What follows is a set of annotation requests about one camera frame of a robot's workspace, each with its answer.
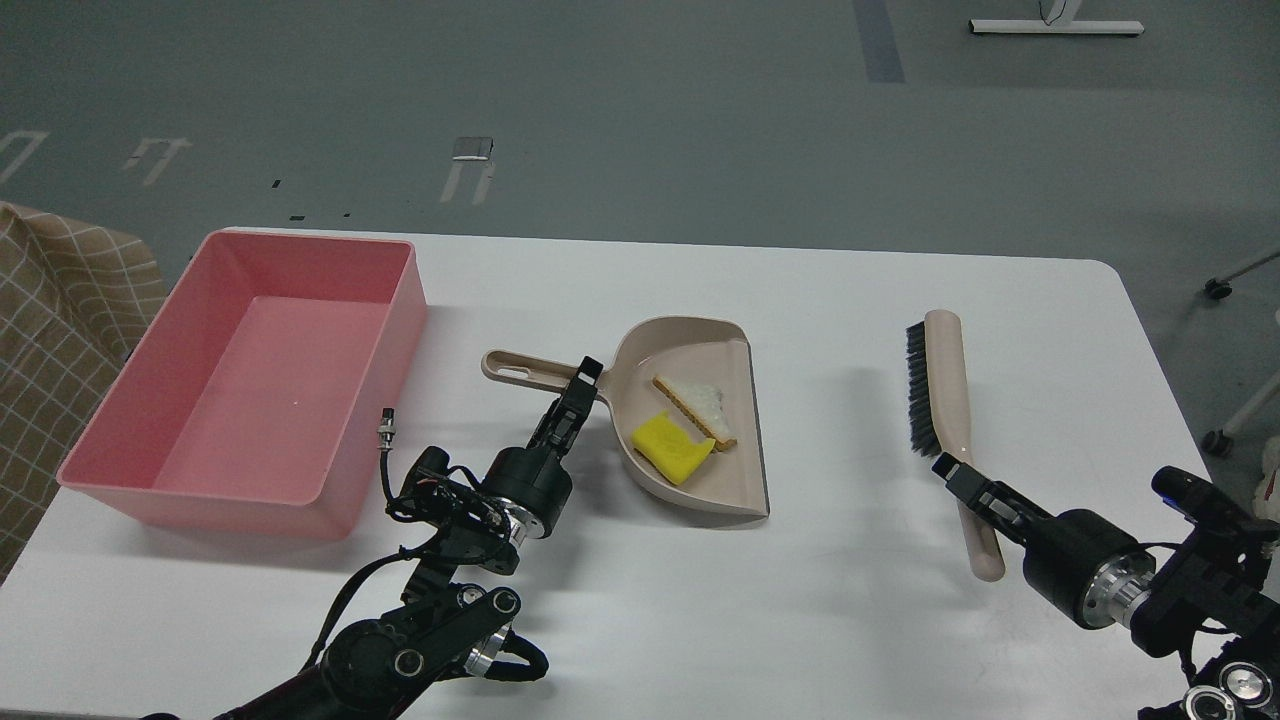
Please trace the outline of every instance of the plaid fabric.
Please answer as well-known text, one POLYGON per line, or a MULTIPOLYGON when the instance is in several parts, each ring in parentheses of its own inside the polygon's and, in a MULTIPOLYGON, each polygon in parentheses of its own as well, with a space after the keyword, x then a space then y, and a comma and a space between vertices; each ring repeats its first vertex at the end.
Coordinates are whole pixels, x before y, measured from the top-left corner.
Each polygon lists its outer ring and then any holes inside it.
POLYGON ((0 204, 0 583, 165 292, 141 240, 0 204))

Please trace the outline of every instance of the plastic storage bin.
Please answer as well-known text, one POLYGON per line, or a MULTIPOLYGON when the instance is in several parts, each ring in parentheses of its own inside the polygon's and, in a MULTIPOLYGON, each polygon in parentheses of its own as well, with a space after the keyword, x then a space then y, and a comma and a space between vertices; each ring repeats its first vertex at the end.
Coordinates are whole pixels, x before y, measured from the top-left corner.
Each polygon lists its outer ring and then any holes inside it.
POLYGON ((410 243, 215 232, 58 480, 150 524, 344 537, 425 318, 410 243))

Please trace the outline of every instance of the scrub brush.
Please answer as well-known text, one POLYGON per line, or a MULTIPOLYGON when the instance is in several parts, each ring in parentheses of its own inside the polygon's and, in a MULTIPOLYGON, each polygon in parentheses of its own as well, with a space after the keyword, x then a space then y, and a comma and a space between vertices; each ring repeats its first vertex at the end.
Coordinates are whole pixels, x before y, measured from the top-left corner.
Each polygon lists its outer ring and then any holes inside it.
MULTIPOLYGON (((910 380, 911 450, 936 457, 943 450, 973 464, 969 452, 969 380, 964 369, 960 318, 950 310, 931 310, 924 322, 906 329, 910 380)), ((969 551, 969 569, 993 583, 1005 575, 996 530, 960 505, 960 529, 969 551)))

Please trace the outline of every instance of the chair wheel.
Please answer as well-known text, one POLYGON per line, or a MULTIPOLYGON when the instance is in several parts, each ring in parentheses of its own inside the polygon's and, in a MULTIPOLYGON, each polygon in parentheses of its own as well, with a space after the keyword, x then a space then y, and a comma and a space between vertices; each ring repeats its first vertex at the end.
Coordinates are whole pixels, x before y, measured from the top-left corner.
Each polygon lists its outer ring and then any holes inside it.
POLYGON ((1203 292, 1210 300, 1222 300, 1228 295, 1231 295, 1231 283, 1220 283, 1217 282, 1217 278, 1210 278, 1208 282, 1204 283, 1203 292))
POLYGON ((1224 436, 1222 430, 1210 430, 1201 438, 1201 450, 1215 457, 1226 457, 1230 455, 1233 445, 1235 445, 1235 441, 1224 436))

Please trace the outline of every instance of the brush bristles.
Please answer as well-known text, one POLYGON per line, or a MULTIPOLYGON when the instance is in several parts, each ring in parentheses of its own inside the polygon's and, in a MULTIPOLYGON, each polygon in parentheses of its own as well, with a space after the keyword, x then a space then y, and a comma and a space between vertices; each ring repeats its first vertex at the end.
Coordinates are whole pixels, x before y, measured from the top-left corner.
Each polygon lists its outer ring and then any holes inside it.
POLYGON ((908 420, 911 423, 911 450, 925 457, 942 454, 942 443, 933 429, 929 406, 929 370, 924 352, 924 323, 906 328, 908 420))

